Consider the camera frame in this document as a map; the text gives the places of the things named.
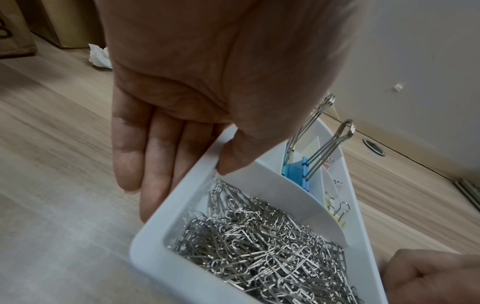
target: palm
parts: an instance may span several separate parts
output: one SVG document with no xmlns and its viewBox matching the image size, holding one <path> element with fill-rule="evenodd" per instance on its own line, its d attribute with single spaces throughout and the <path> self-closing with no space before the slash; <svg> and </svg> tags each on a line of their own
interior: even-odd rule
<svg viewBox="0 0 480 304">
<path fill-rule="evenodd" d="M 239 128 L 221 173 L 301 125 L 345 58 L 356 24 L 345 20 L 359 16 L 357 3 L 97 0 L 115 73 L 115 176 L 125 190 L 141 188 L 142 219 L 219 125 Z"/>
</svg>

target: white wall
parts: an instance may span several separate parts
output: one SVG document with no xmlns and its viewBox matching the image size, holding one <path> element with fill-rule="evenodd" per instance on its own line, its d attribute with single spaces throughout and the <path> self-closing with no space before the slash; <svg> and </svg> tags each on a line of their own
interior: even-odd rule
<svg viewBox="0 0 480 304">
<path fill-rule="evenodd" d="M 360 131 L 480 180 L 480 0 L 377 0 L 331 92 Z"/>
</svg>

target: cardboard box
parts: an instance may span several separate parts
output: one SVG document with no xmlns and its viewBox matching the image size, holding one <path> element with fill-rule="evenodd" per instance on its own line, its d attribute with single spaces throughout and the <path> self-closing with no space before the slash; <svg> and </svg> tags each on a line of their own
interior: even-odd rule
<svg viewBox="0 0 480 304">
<path fill-rule="evenodd" d="M 93 0 L 16 0 L 30 30 L 66 48 L 105 46 L 104 32 Z"/>
<path fill-rule="evenodd" d="M 0 0 L 0 57 L 34 54 L 32 34 L 15 0 Z"/>
</svg>

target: fingernail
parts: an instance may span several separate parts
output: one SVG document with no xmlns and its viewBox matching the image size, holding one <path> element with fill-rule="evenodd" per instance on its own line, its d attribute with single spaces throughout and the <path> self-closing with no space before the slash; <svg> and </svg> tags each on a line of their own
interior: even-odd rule
<svg viewBox="0 0 480 304">
<path fill-rule="evenodd" d="M 123 191 L 126 195 L 135 195 L 140 192 L 140 189 L 134 191 Z"/>
</svg>

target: brown paper bag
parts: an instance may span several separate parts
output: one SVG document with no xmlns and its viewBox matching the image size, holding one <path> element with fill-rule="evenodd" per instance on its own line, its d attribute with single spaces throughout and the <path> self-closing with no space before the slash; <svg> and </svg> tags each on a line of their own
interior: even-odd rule
<svg viewBox="0 0 480 304">
<path fill-rule="evenodd" d="M 34 54 L 32 34 L 15 0 L 0 0 L 0 57 Z"/>
</svg>

